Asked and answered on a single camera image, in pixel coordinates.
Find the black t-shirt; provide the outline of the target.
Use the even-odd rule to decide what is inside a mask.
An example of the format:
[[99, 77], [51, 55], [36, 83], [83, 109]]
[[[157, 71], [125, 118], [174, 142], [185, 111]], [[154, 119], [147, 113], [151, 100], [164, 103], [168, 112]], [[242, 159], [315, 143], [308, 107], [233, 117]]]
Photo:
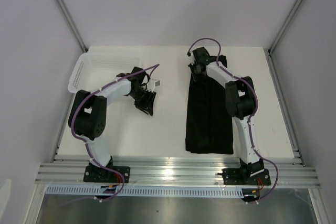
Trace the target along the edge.
[[226, 91], [215, 80], [190, 78], [185, 149], [194, 154], [232, 155], [233, 122], [225, 106]]

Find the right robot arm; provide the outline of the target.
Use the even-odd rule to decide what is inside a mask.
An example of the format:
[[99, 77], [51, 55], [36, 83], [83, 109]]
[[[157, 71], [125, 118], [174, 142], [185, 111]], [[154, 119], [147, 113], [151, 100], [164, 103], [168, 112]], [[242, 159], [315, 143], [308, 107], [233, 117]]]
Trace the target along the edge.
[[209, 77], [225, 88], [225, 106], [236, 123], [240, 141], [239, 176], [244, 183], [253, 183], [265, 168], [262, 158], [256, 154], [258, 145], [255, 141], [254, 116], [258, 99], [252, 79], [231, 72], [220, 62], [219, 56], [212, 57], [205, 47], [189, 50], [187, 55], [194, 58], [189, 67], [195, 80]]

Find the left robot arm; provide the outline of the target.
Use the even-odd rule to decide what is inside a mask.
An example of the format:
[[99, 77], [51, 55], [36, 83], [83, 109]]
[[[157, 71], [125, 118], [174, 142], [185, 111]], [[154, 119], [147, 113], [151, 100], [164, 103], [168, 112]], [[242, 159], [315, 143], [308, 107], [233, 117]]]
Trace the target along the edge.
[[107, 108], [122, 97], [131, 97], [136, 109], [152, 116], [154, 113], [155, 87], [160, 82], [151, 78], [159, 65], [142, 69], [134, 67], [130, 73], [120, 73], [103, 87], [89, 92], [76, 93], [68, 125], [74, 138], [82, 141], [90, 157], [90, 164], [97, 167], [95, 175], [108, 182], [114, 176], [112, 156], [104, 146], [103, 132], [106, 128]]

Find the white plastic basket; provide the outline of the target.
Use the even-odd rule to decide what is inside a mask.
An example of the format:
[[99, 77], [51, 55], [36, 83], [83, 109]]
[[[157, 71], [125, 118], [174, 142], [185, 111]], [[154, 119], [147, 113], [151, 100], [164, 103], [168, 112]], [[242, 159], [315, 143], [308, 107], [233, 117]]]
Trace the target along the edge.
[[142, 67], [142, 61], [135, 55], [87, 52], [82, 54], [71, 74], [68, 91], [96, 91], [112, 82], [116, 75], [129, 73], [134, 67]]

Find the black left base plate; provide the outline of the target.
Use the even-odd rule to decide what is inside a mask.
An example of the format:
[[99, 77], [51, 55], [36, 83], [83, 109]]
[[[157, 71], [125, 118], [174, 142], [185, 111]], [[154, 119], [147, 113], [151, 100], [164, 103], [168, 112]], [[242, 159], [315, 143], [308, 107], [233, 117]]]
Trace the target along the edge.
[[[115, 166], [113, 169], [124, 177], [126, 184], [129, 182], [131, 171], [129, 166]], [[122, 178], [115, 172], [89, 164], [85, 169], [83, 181], [86, 183], [122, 183]]]

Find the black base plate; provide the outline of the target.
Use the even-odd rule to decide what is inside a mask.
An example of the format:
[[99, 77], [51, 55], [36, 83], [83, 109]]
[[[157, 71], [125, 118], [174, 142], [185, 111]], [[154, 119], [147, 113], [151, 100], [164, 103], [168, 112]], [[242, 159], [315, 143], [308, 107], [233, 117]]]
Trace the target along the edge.
[[[124, 177], [126, 184], [129, 182], [131, 171], [129, 166], [115, 166], [113, 169]], [[122, 178], [115, 172], [89, 164], [85, 169], [83, 181], [86, 183], [122, 183]]]
[[253, 175], [251, 177], [244, 177], [239, 168], [224, 168], [220, 174], [225, 185], [248, 185], [257, 186], [259, 182], [261, 185], [270, 186], [271, 179], [269, 170], [264, 169], [263, 172]]

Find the aluminium mounting rail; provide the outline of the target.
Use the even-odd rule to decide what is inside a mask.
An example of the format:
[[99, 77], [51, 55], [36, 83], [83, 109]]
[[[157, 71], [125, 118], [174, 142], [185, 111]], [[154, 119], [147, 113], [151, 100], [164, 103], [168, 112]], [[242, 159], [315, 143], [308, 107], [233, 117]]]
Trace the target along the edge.
[[[223, 186], [219, 173], [224, 168], [238, 168], [236, 158], [211, 157], [135, 157], [115, 156], [115, 166], [131, 168], [129, 183], [139, 186]], [[58, 155], [49, 163], [42, 163], [37, 184], [82, 184], [88, 159], [83, 155]], [[265, 163], [272, 181], [279, 188], [320, 188], [315, 168], [306, 167], [301, 159], [281, 158], [277, 169]]]

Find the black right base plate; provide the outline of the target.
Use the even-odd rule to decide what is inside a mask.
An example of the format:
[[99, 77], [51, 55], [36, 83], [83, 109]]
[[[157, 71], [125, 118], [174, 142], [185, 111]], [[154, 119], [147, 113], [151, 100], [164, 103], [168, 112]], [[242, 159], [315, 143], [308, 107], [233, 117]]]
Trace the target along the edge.
[[244, 177], [239, 168], [224, 168], [220, 174], [225, 185], [248, 185], [257, 186], [259, 182], [261, 185], [270, 186], [271, 179], [269, 170], [264, 169], [263, 172], [253, 175], [251, 177]]

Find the right aluminium frame post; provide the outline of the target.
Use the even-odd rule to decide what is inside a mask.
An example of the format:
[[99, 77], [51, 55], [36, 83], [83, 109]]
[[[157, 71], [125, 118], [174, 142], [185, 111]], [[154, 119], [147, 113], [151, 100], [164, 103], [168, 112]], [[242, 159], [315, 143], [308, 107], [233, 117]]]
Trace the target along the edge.
[[286, 32], [288, 31], [289, 27], [291, 26], [292, 22], [296, 18], [297, 14], [299, 13], [301, 7], [303, 6], [305, 0], [295, 0], [292, 4], [285, 20], [281, 24], [276, 36], [274, 37], [270, 47], [268, 48], [268, 55], [270, 57], [273, 56], [277, 47], [280, 45], [281, 41], [283, 40]]

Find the aluminium frame post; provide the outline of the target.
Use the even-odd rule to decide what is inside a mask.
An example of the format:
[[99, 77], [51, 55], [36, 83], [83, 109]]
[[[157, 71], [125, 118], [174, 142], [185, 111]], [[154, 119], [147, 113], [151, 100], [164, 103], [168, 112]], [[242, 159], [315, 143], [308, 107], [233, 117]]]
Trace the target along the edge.
[[301, 7], [303, 6], [305, 0], [295, 0], [292, 4], [285, 20], [281, 24], [276, 36], [274, 37], [270, 47], [268, 48], [268, 55], [270, 57], [273, 56], [277, 47], [280, 45], [281, 41], [283, 40], [286, 32], [288, 31], [289, 27], [291, 26], [292, 22], [296, 18], [297, 14], [299, 13]]
[[78, 47], [84, 53], [88, 51], [88, 48], [85, 45], [85, 42], [74, 22], [74, 19], [67, 8], [67, 5], [64, 0], [54, 0], [56, 6], [58, 7], [61, 16], [63, 17], [70, 33], [72, 34], [73, 38], [75, 39]]

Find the left aluminium frame post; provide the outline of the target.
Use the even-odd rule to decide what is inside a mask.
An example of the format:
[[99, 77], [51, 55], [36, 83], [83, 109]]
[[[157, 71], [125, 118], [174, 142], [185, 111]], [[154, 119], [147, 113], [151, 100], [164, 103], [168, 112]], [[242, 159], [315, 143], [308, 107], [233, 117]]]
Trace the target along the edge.
[[64, 0], [54, 0], [56, 6], [58, 7], [61, 16], [63, 17], [70, 33], [72, 34], [73, 38], [75, 39], [78, 47], [84, 53], [88, 51], [88, 48], [85, 45], [85, 42], [74, 22], [74, 19], [67, 8], [67, 5]]

